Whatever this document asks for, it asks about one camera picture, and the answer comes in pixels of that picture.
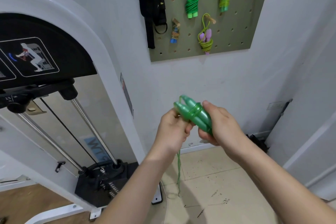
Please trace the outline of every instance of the person's left hand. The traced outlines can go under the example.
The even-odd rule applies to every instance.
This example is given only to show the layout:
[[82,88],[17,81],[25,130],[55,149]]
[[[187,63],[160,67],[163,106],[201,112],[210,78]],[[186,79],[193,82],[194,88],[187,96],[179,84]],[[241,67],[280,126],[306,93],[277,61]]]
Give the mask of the person's left hand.
[[171,109],[161,118],[149,155],[153,158],[174,157],[190,135],[193,126],[192,123],[184,121],[174,108]]

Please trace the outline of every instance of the forearm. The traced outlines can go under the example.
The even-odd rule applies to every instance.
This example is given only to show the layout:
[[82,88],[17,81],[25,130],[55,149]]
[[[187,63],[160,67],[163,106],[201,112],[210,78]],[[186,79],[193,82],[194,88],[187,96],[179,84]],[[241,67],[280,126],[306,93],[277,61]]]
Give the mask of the forearm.
[[336,212],[254,144],[239,164],[285,224],[336,223]]
[[157,185],[174,156],[152,157],[150,154],[137,168],[124,188],[111,201],[97,220],[98,224],[140,224],[143,223]]

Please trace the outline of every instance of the olive green pegboard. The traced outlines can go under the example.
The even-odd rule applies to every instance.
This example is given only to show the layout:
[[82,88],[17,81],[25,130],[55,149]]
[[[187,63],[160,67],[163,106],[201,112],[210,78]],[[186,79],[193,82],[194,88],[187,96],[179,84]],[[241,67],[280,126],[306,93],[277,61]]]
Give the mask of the olive green pegboard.
[[[152,62],[204,55],[197,39],[203,29],[204,13],[216,20],[216,24],[210,24],[213,39],[210,55],[251,47],[264,0],[230,0],[229,10],[223,13],[220,13],[218,0],[199,0],[198,17],[192,19],[187,18],[186,1],[165,0],[168,30],[163,35],[154,31],[155,49],[149,49]],[[176,44],[170,43],[173,18],[181,24]],[[163,32],[165,26],[157,30]]]

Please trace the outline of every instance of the green jump rope handle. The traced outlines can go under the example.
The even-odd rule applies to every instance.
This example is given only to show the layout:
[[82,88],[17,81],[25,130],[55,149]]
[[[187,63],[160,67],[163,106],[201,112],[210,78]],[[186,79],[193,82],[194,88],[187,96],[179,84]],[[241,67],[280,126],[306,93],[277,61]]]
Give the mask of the green jump rope handle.
[[174,107],[184,120],[192,121],[200,129],[212,135],[210,115],[204,110],[201,103],[196,103],[190,97],[181,95],[179,102],[174,103]]

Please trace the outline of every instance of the brown floor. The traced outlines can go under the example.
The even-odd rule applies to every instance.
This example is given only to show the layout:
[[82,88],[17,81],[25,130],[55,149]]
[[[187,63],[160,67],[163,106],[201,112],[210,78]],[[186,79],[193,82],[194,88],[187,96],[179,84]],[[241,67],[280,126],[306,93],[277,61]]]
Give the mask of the brown floor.
[[[61,206],[70,201],[36,184],[0,192],[0,217],[7,216],[6,224],[24,224],[36,214]],[[87,224],[89,212],[49,222],[50,224]]]

